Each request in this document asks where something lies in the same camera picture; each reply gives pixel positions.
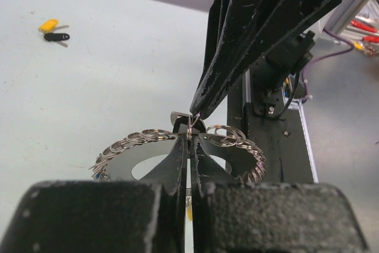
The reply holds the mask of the metal disc keyring organizer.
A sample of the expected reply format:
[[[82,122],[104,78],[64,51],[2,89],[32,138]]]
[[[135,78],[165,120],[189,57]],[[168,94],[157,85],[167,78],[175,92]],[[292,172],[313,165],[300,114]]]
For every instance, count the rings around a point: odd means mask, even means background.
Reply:
[[[230,165],[228,174],[244,184],[259,183],[266,176],[263,150],[241,130],[227,125],[212,125],[203,132],[145,129],[130,133],[100,152],[90,170],[98,181],[136,180],[136,166],[169,156],[174,157],[179,168],[194,156],[220,158]]]

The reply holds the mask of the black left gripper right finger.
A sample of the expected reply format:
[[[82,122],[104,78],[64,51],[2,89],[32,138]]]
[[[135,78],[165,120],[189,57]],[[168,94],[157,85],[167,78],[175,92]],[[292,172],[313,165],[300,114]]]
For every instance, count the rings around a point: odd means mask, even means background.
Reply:
[[[195,252],[369,252],[350,202],[329,184],[241,184],[199,137],[190,147]]]

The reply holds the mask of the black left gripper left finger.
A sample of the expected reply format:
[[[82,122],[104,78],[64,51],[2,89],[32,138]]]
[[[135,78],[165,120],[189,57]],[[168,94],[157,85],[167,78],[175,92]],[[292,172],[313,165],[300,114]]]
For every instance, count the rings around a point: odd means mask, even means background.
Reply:
[[[140,180],[42,181],[23,195],[2,252],[184,252],[186,167]]]

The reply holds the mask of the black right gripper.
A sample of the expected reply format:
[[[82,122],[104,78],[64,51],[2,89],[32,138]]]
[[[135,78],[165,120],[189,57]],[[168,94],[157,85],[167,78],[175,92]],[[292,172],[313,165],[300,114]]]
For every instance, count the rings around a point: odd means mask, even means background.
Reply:
[[[264,56],[260,89],[279,88],[313,57],[315,33],[302,32],[341,1],[214,0],[208,14],[204,69],[190,112],[210,116]]]

